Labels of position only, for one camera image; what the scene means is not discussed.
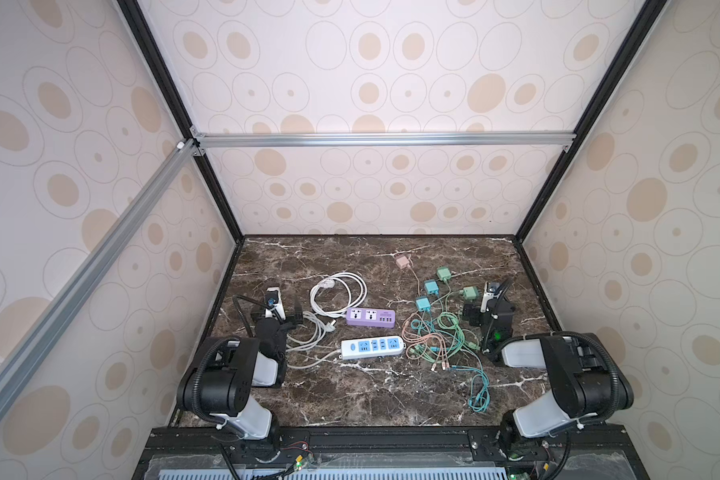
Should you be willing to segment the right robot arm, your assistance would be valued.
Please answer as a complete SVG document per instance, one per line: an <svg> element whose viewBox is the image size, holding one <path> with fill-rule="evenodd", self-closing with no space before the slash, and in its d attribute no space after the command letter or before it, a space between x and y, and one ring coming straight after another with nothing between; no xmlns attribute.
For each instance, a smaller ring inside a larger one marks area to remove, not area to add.
<svg viewBox="0 0 720 480"><path fill-rule="evenodd" d="M551 331L512 334L515 306L492 298L464 305L462 314L482 333L481 352L507 368L541 369L550 390L504 414L497 443L507 452L523 442L599 425L632 407L633 388L597 335Z"/></svg>

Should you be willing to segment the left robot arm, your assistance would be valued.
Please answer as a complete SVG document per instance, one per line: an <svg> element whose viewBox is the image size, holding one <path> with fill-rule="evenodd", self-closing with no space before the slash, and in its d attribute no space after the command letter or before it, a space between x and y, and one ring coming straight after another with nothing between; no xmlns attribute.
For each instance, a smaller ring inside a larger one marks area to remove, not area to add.
<svg viewBox="0 0 720 480"><path fill-rule="evenodd" d="M254 388L283 384L287 334L303 323L303 308L280 320L262 317L251 337L210 337L199 346L176 390L178 409L243 440L264 440L277 430L275 415L253 398Z"/></svg>

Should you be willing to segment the light green charger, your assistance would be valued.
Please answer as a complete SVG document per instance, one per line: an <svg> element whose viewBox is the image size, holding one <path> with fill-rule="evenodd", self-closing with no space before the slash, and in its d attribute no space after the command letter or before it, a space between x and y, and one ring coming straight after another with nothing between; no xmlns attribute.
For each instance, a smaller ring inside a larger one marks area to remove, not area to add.
<svg viewBox="0 0 720 480"><path fill-rule="evenodd" d="M460 294L465 301L469 302L478 298L480 290L475 286L467 286L460 291Z"/></svg>

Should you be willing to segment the blue teal charger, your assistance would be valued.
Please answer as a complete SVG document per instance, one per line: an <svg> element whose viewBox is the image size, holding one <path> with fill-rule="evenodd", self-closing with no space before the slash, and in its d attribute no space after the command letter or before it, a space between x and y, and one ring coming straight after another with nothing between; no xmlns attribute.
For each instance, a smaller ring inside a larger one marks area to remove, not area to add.
<svg viewBox="0 0 720 480"><path fill-rule="evenodd" d="M438 296L439 295L439 286L435 280L426 280L424 282L424 289L428 296Z"/></svg>

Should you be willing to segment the white blue power strip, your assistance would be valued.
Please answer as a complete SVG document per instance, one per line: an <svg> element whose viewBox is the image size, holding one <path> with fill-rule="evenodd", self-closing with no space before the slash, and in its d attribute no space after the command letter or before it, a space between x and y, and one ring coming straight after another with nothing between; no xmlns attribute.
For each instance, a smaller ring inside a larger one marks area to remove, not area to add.
<svg viewBox="0 0 720 480"><path fill-rule="evenodd" d="M398 356L404 351L405 343L399 336L343 340L340 346L340 356L343 360Z"/></svg>

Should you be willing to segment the purple power strip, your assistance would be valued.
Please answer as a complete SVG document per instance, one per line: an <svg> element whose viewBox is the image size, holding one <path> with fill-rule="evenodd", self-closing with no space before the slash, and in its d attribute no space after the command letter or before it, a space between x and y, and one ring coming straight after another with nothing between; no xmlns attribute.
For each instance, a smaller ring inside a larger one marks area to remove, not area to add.
<svg viewBox="0 0 720 480"><path fill-rule="evenodd" d="M395 327L396 313L392 310L351 308L346 312L346 322L356 327L391 329Z"/></svg>

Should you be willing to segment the pink charger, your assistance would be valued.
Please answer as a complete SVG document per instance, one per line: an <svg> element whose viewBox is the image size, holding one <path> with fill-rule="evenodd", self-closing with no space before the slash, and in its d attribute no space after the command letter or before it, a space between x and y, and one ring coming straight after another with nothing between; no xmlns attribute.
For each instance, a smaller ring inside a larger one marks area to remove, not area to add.
<svg viewBox="0 0 720 480"><path fill-rule="evenodd" d="M409 268L411 265L410 258L407 255L399 255L395 258L395 262L400 269Z"/></svg>

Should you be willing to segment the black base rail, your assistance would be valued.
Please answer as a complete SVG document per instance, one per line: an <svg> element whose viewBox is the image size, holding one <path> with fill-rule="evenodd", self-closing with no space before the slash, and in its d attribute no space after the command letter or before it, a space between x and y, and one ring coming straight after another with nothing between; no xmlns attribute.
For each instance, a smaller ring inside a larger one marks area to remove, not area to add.
<svg viewBox="0 0 720 480"><path fill-rule="evenodd" d="M499 427L293 427L245 441L159 428L136 479L645 479L622 426L524 439Z"/></svg>

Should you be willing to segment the horizontal aluminium rail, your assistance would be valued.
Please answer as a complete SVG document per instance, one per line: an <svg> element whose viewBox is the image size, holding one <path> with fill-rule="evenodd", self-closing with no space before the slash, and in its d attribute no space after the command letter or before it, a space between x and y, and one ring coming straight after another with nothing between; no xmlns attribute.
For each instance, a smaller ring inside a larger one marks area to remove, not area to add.
<svg viewBox="0 0 720 480"><path fill-rule="evenodd" d="M292 133L292 134L202 134L199 146L208 148L276 147L423 147L486 145L570 145L572 131L499 132L398 132L398 133Z"/></svg>

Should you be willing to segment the left aluminium rail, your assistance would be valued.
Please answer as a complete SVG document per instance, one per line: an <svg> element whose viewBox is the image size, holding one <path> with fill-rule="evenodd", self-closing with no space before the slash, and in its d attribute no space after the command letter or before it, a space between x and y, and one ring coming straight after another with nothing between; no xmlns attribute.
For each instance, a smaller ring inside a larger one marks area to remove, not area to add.
<svg viewBox="0 0 720 480"><path fill-rule="evenodd" d="M0 421L196 150L197 141L185 139L172 151L2 363Z"/></svg>

